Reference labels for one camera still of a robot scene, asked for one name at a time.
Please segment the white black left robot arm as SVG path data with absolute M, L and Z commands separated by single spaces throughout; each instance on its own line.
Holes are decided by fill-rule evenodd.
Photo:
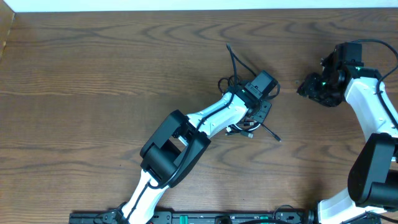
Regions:
M 210 145 L 210 139 L 251 112 L 269 110 L 271 96 L 227 92 L 211 106 L 192 114 L 170 113 L 140 151 L 141 178 L 121 209 L 121 223 L 147 223 L 164 192 L 179 184 Z

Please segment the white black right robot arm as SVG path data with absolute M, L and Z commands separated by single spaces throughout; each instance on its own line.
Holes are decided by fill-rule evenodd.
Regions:
M 324 68 L 322 74 L 309 74 L 297 93 L 327 107 L 347 102 L 366 141 L 349 172 L 347 188 L 318 203 L 318 223 L 382 219 L 384 213 L 397 211 L 397 171 L 391 169 L 397 160 L 397 112 L 379 71 Z

